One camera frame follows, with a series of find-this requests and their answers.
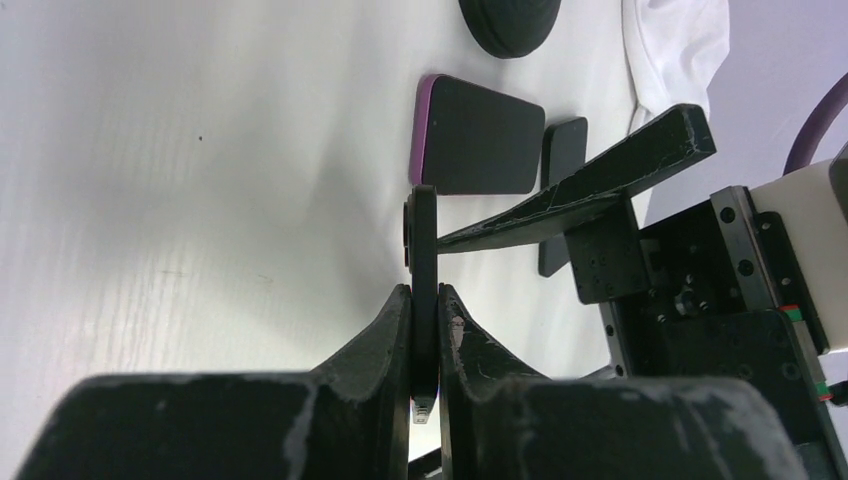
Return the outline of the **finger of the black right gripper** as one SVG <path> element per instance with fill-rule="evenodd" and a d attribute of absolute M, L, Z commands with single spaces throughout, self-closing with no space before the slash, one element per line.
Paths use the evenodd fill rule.
<path fill-rule="evenodd" d="M 439 238 L 438 252 L 498 250 L 570 232 L 715 152 L 703 108 L 675 105 L 563 180 L 502 213 Z"/>

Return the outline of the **small black phone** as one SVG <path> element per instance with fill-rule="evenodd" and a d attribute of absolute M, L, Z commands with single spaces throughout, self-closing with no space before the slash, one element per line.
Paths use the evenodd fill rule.
<path fill-rule="evenodd" d="M 540 189 L 559 183 L 579 170 L 586 159 L 588 121 L 575 117 L 549 126 L 543 138 Z M 538 273 L 551 277 L 570 260 L 562 233 L 539 243 Z"/>

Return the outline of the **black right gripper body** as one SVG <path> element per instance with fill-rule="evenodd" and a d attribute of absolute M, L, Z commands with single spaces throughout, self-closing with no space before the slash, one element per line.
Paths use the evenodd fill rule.
<path fill-rule="evenodd" d="M 731 186 L 640 228 L 623 201 L 566 234 L 579 298 L 600 306 L 613 370 L 743 380 L 813 479 L 843 479 L 820 358 L 835 344 L 788 219 Z"/>

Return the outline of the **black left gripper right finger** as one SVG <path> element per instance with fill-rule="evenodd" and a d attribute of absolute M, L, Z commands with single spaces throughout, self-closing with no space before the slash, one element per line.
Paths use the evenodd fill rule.
<path fill-rule="evenodd" d="M 726 378 L 552 380 L 439 289 L 447 479 L 803 479 L 776 411 Z"/>

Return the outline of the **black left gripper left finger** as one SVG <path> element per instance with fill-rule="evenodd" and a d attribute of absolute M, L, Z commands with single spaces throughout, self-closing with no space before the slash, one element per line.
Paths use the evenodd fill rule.
<path fill-rule="evenodd" d="M 411 293 L 307 372 L 104 375 L 49 415 L 21 479 L 403 479 Z"/>

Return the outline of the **purple edged black phone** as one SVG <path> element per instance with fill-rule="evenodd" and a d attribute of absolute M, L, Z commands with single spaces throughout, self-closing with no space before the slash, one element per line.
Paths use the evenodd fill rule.
<path fill-rule="evenodd" d="M 418 85 L 409 181 L 440 195 L 519 195 L 536 182 L 543 107 L 446 74 Z"/>

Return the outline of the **white crumpled cloth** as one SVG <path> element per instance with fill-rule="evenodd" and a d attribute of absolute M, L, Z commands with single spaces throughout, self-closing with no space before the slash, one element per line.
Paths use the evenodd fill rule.
<path fill-rule="evenodd" d="M 708 86 L 730 51 L 727 0 L 623 0 L 635 132 L 677 104 L 710 113 Z"/>

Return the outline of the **black round base phone stand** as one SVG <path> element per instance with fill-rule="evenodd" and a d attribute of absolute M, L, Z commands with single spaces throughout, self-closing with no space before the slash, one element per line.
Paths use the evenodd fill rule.
<path fill-rule="evenodd" d="M 465 24 L 489 55 L 522 58 L 550 35 L 561 0 L 459 0 Z"/>

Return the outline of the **black phone edgewise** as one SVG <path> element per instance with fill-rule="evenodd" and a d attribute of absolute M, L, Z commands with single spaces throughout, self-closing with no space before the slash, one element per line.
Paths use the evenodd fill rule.
<path fill-rule="evenodd" d="M 437 195 L 416 185 L 404 203 L 404 260 L 411 274 L 412 421 L 425 424 L 439 385 Z"/>

